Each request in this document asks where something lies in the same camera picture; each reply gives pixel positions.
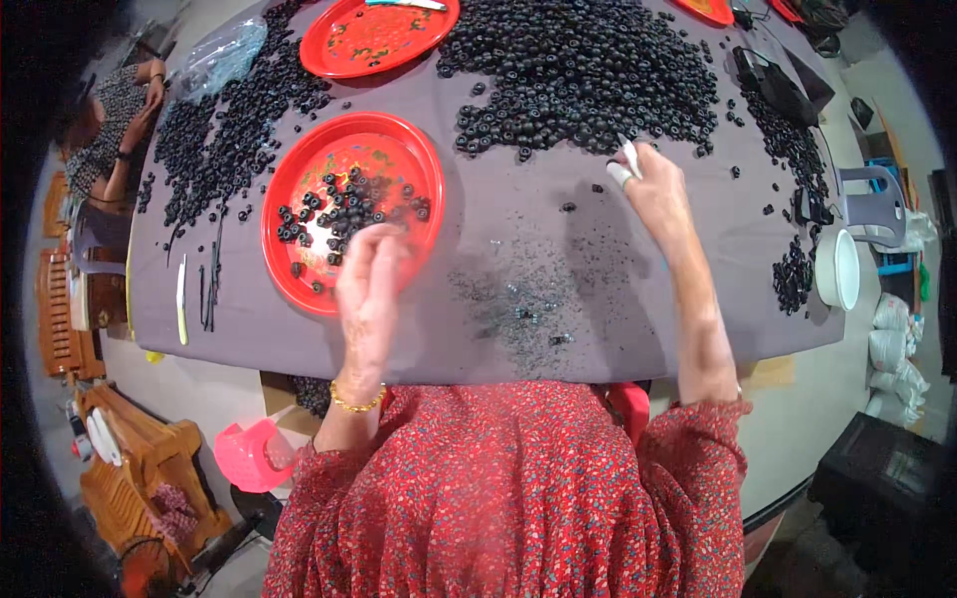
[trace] red floral dress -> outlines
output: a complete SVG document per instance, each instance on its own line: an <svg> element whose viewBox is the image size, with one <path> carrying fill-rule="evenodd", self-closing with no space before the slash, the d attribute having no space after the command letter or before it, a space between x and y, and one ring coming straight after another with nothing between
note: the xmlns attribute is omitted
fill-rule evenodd
<svg viewBox="0 0 957 598"><path fill-rule="evenodd" d="M371 454L300 450L263 596L740 595L749 404L672 408L636 454L588 386L393 393Z"/></svg>

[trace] concrete floor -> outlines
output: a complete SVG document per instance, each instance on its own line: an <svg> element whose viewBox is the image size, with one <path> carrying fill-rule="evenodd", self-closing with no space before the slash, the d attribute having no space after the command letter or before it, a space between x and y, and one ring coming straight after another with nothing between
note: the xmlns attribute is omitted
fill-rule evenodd
<svg viewBox="0 0 957 598"><path fill-rule="evenodd" d="M169 65L175 67L202 36L250 4L253 4L251 0L192 0L184 7L178 7L182 26ZM843 65L836 61L824 62L836 96L824 110L826 123L822 130L837 166L861 166L861 154L848 120L850 98L840 76ZM40 179L41 199L54 167L48 164L46 178ZM42 201L34 202L34 222L39 223L41 212ZM26 257L26 272L35 271L36 254L43 245L39 226L35 226ZM848 314L844 340L796 354L795 384L757 390L749 397L754 411L741 421L739 434L749 461L748 475L741 491L744 517L764 508L810 476L818 459L837 439L854 413L863 410L867 404L867 334L872 329L871 318L880 288L869 249L860 244L857 249L862 266L860 298L855 309ZM32 289L25 289L28 330L32 329L36 318L31 292ZM265 415L258 372L173 356L152 365L133 342L110 338L106 334L101 334L100 340L108 375L125 394L167 419L196 422L204 436L200 463L207 480L217 501L236 518L237 513L229 498L229 484L215 466L210 445L215 434L229 424L249 424ZM55 407L69 394L59 382L42 375L35 339L28 341L34 400L47 456L64 495L76 500L78 475L83 465L69 453L69 429ZM653 390L653 414L667 408L667 388L667 385L656 385ZM207 595L257 594L268 558L266 549L261 545L256 547L262 543L265 542L257 541L235 556L212 579Z"/></svg>

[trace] gray tablecloth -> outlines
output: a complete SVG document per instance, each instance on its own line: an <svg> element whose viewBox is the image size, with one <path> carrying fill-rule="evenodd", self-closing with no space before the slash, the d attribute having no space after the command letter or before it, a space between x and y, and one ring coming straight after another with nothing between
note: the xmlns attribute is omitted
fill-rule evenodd
<svg viewBox="0 0 957 598"><path fill-rule="evenodd" d="M304 9L290 26L302 34L329 4ZM771 288L771 263L787 251L790 239L801 234L806 250L811 243L781 216L794 187L792 175L772 166L764 151L763 136L733 82L730 49L738 44L753 47L797 80L788 53L777 41L782 36L717 30L663 2L646 5L674 12L675 29L688 30L690 41L708 41L716 58L719 96L723 103L738 101L738 112L747 122L743 128L722 122L712 136L714 155L705 159L694 157L691 144L658 142L684 169L736 358L747 362L841 340L843 312L829 310L812 294L811 317L799 313L788 318L778 311ZM234 20L264 6L255 5ZM726 34L731 42L721 50L719 42ZM792 59L808 55L803 37L792 43L801 46L790 51ZM608 382L674 374L676 328L669 273L637 215L606 180L605 159L566 144L536 152L525 164L518 163L516 150L509 147L494 147L474 160L455 152L456 111L465 103L487 101L487 93L472 99L469 90L488 78L459 74L439 79L437 59L434 53L401 73L385 73L373 81L335 83L331 93L338 100L319 111L318 121L287 113L277 123L281 158L295 143L295 124L321 124L343 114L341 103L350 100L352 111L378 110L408 120L429 136L438 152L447 189L445 218L432 258L401 296L387 382ZM720 114L723 103L716 106ZM223 228L216 328L203 331L197 270L209 262L216 227L204 219L187 228L167 267L161 247L170 229L163 227L163 205L171 188L162 185L166 172L162 164L152 164L152 151L146 169L156 173L157 185L148 212L134 219L130 254L136 342L145 349L220 364L334 376L343 354L339 323L298 311L274 287L259 245L260 211L245 225L231 214ZM741 169L740 179L732 180L732 166ZM250 191L257 208L263 183L269 183L268 174L257 177ZM592 192L595 183L606 192ZM780 184L781 191L774 192L772 183ZM559 211L568 201L578 210ZM777 211L764 216L762 207L768 203ZM203 254L197 253L200 245L207 248ZM180 345L176 324L176 276L183 252L189 255L188 345ZM517 298L509 295L507 285L518 289ZM537 325L522 321L519 326L502 314L512 309L510 299L518 305L531 296L555 303L550 311L538 309ZM492 330L495 323L497 331ZM549 345L550 337L565 334L574 341Z"/></svg>

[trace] white bowl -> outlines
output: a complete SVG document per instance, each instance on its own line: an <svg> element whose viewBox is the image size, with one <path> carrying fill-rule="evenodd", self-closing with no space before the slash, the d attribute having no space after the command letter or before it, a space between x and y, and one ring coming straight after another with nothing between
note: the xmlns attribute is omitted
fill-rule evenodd
<svg viewBox="0 0 957 598"><path fill-rule="evenodd" d="M854 309L860 291L860 262L854 238L846 229L822 233L814 259L814 283L828 305Z"/></svg>

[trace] woman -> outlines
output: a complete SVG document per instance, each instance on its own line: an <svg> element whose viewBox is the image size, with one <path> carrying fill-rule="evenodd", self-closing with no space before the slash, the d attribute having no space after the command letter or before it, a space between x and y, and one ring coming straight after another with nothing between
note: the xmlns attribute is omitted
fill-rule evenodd
<svg viewBox="0 0 957 598"><path fill-rule="evenodd" d="M129 163L163 103L166 64L160 59L113 71L82 99L57 143L67 154L66 180L75 201L101 210L126 208Z"/></svg>
<svg viewBox="0 0 957 598"><path fill-rule="evenodd" d="M370 227L336 289L345 364L300 450L264 596L740 595L749 405L684 176L637 151L643 179L618 181L672 275L680 405L637 454L586 385L396 387L380 419L404 250Z"/></svg>

